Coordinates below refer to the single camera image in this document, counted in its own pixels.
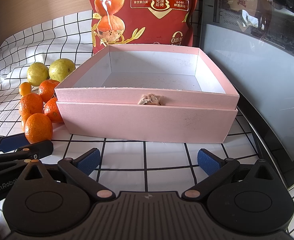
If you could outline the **mandarin orange front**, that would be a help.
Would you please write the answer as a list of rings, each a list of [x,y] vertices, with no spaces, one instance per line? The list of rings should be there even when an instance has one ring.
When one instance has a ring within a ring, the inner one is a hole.
[[[30,144],[52,140],[53,126],[43,113],[32,114],[25,123],[25,137]]]

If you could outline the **mandarin orange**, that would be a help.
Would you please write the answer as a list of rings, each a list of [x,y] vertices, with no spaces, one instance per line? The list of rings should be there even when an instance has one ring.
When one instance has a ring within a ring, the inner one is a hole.
[[[52,140],[53,126],[43,113],[32,114],[25,123],[25,137],[30,144]]]
[[[54,96],[54,89],[59,84],[56,80],[45,80],[39,85],[39,96],[41,96],[44,103],[49,101]]]
[[[56,104],[57,98],[51,98],[44,105],[44,114],[49,117],[52,123],[63,123],[63,119]]]
[[[42,113],[43,106],[44,103],[41,96],[35,93],[29,93],[20,99],[19,114],[22,118],[24,118],[35,113]]]

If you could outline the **mandarin orange back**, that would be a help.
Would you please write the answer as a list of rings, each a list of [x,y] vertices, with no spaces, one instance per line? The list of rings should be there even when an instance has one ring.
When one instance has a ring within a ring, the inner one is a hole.
[[[49,101],[54,96],[54,89],[59,84],[56,80],[45,80],[39,85],[39,96],[41,96],[44,103]]]

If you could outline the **small kumquat orange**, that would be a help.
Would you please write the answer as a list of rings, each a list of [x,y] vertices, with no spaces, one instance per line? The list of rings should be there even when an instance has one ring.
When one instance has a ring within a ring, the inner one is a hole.
[[[30,94],[31,90],[32,90],[32,86],[29,82],[24,82],[19,86],[19,93],[21,96]]]

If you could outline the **green guava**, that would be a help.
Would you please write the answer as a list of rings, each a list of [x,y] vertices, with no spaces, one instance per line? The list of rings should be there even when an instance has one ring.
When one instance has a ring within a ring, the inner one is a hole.
[[[27,81],[35,87],[38,87],[43,81],[49,79],[48,67],[43,63],[32,63],[27,70]]]
[[[49,77],[62,82],[75,69],[75,64],[70,59],[57,59],[49,67]]]

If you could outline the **black white grid tablecloth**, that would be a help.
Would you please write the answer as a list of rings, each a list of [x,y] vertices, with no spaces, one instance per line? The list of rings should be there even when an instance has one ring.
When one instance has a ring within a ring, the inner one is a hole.
[[[0,135],[22,132],[19,86],[34,62],[50,65],[59,58],[76,66],[92,55],[91,11],[78,12],[19,31],[0,45]],[[183,192],[206,178],[197,164],[201,144],[124,141],[85,137],[53,126],[54,151],[43,159],[55,164],[98,148],[102,162],[91,177],[115,193],[120,191]]]

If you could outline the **pink open gift box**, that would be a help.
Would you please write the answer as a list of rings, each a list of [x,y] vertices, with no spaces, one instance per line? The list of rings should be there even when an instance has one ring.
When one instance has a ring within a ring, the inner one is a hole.
[[[72,134],[155,142],[222,143],[238,92],[201,49],[108,46],[55,89]]]

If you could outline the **red quail egg snack bag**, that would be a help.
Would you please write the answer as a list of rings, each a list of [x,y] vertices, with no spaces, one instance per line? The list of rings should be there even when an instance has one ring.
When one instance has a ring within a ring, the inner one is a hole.
[[[190,18],[197,0],[89,0],[97,53],[114,44],[191,46]]]

